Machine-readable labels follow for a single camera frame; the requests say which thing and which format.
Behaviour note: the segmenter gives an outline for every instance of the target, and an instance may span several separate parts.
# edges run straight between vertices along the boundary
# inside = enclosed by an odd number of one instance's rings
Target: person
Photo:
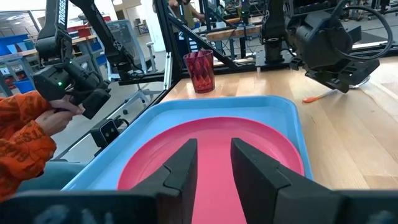
[[[67,111],[55,113],[54,108]],[[0,202],[16,193],[22,182],[44,173],[56,149],[51,136],[82,112],[69,96],[47,102],[31,91],[0,98]]]
[[[174,14],[178,18],[180,18],[181,14],[178,9],[177,0],[168,0],[168,2],[169,2],[169,6],[172,8]],[[183,10],[184,10],[184,19],[186,20],[187,26],[190,29],[195,27],[195,23],[193,22],[194,17],[199,19],[200,21],[205,20],[205,15],[200,14],[198,11],[196,11],[195,8],[189,3],[188,0],[183,0],[182,2],[183,2]],[[156,13],[154,0],[152,0],[152,7],[153,7],[154,12]],[[185,39],[180,39],[180,36],[179,36],[180,31],[174,26],[172,26],[172,28],[173,28],[174,38],[175,38],[177,48],[178,48],[178,54],[182,58],[184,55],[189,53],[189,46]]]

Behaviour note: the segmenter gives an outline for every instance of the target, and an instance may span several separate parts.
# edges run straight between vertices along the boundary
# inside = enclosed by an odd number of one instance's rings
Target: red plastic cup
[[[186,54],[183,58],[195,92],[208,93],[214,90],[213,51],[199,50]]]

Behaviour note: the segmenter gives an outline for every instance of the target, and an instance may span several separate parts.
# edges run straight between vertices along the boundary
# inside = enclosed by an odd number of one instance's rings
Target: pink plate
[[[217,117],[180,124],[145,143],[123,169],[118,189],[129,190],[150,176],[190,138],[198,139],[194,224],[246,223],[233,179],[231,138],[246,141],[304,175],[300,154],[280,132],[249,119]]]

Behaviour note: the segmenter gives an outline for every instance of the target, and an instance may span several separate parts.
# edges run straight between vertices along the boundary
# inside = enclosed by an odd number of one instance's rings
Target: orange sleeve
[[[19,120],[27,124],[51,108],[37,91],[0,98],[0,121]]]
[[[38,177],[56,145],[30,121],[9,140],[0,139],[0,202],[16,192],[23,180]]]

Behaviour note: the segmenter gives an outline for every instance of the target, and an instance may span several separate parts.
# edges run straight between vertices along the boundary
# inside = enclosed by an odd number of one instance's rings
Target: plastic tray
[[[305,176],[312,179],[296,106],[279,96],[226,97],[175,100],[144,112],[63,190],[114,190],[131,156],[155,135],[178,124],[214,116],[235,116],[267,124],[285,135],[303,161]]]

